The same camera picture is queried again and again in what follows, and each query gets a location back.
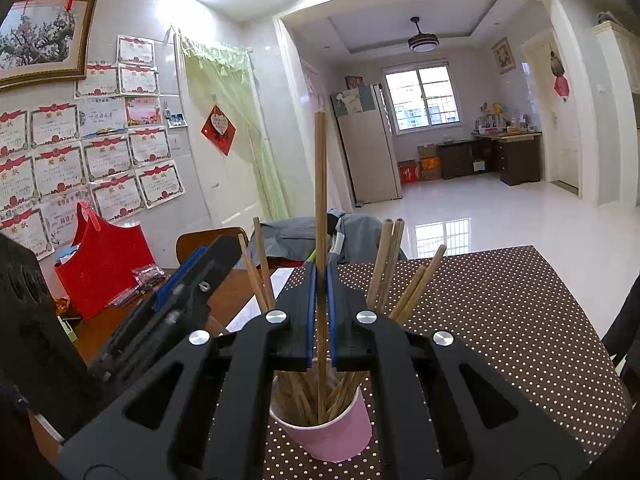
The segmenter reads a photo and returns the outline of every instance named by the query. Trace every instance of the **certificate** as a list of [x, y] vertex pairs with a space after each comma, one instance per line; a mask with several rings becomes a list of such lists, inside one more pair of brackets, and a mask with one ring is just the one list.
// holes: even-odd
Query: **certificate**
[[136, 175], [140, 180], [140, 187], [147, 208], [155, 207], [162, 202], [167, 202], [184, 194], [184, 187], [173, 160], [162, 166], [136, 170]]
[[23, 155], [8, 158], [0, 164], [0, 208], [2, 219], [13, 216], [13, 211], [32, 205], [38, 199], [33, 157]]
[[159, 95], [158, 71], [138, 65], [120, 65], [120, 93], [126, 95]]
[[98, 214], [107, 222], [124, 218], [145, 207], [138, 180], [131, 173], [93, 185], [91, 191]]
[[129, 126], [162, 124], [158, 97], [125, 97], [124, 103]]
[[29, 149], [27, 110], [0, 113], [0, 156]]
[[45, 200], [42, 205], [51, 242], [58, 246], [74, 239], [78, 228], [78, 202], [91, 203], [91, 193], [85, 187]]
[[169, 138], [164, 128], [130, 130], [129, 145], [134, 166], [143, 166], [171, 158]]
[[116, 64], [104, 61], [86, 65], [86, 79], [76, 81], [76, 99], [120, 95], [120, 76]]
[[127, 131], [127, 116], [122, 97], [84, 99], [78, 105], [83, 137]]
[[78, 106], [69, 103], [31, 111], [31, 147], [79, 139]]
[[86, 185], [79, 142], [37, 154], [34, 168], [40, 198]]
[[39, 260], [53, 252], [40, 208], [27, 209], [0, 224], [0, 233], [33, 251]]
[[118, 35], [118, 62], [156, 66], [156, 50], [153, 40]]
[[89, 182], [131, 169], [127, 136], [105, 137], [84, 144]]

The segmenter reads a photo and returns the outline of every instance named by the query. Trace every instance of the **plum blossom painting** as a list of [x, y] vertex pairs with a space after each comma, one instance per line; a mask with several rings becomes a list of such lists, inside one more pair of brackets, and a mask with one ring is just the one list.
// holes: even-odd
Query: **plum blossom painting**
[[95, 2], [16, 0], [0, 24], [0, 91], [84, 79]]

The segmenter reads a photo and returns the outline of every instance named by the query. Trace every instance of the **heart-shaped paper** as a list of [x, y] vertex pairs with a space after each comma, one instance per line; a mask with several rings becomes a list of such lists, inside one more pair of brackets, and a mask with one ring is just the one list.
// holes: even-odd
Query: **heart-shaped paper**
[[229, 120], [224, 115], [211, 114], [211, 124], [220, 135], [224, 135], [229, 126]]

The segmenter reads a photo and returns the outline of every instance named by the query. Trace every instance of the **green curtain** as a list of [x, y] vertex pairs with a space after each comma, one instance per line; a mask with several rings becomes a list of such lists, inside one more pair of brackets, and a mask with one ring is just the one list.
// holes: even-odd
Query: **green curtain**
[[236, 136], [248, 136], [255, 181], [265, 215], [289, 218], [282, 185], [273, 161], [269, 140], [260, 132], [248, 54], [222, 44], [206, 46], [180, 34], [189, 94], [196, 108], [208, 116], [216, 104], [236, 127]]

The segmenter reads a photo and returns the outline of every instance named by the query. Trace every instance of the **bag handle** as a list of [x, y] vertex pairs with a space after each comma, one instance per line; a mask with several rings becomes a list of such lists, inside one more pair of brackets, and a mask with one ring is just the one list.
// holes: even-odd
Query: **bag handle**
[[87, 216], [89, 217], [89, 220], [91, 221], [91, 224], [94, 226], [94, 229], [100, 232], [100, 229], [102, 227], [100, 225], [100, 222], [98, 221], [98, 216], [96, 215], [94, 208], [92, 208], [84, 200], [78, 201], [78, 224], [80, 223], [81, 220], [84, 221], [84, 216], [82, 215], [83, 210], [86, 212]]

